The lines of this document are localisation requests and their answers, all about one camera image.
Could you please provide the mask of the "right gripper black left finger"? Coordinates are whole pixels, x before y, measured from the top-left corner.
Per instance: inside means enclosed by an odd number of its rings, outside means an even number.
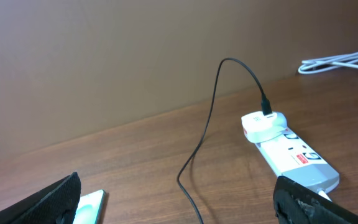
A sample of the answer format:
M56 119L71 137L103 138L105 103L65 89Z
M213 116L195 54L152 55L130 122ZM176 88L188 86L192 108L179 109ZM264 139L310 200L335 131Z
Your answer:
M0 224L72 224L81 195L77 172L0 211Z

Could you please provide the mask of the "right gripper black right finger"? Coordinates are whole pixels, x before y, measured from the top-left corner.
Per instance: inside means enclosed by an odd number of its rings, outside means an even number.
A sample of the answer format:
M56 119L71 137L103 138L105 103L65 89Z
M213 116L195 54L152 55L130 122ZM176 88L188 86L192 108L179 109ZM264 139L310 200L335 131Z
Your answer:
M279 224L358 224L358 215L285 177L278 177L273 207Z

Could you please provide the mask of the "blue Galaxy smartphone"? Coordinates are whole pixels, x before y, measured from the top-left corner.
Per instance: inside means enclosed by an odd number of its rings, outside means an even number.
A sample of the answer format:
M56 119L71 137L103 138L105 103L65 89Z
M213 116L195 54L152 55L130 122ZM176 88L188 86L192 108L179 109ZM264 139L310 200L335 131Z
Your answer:
M80 197L73 224L98 224L105 197L103 189Z

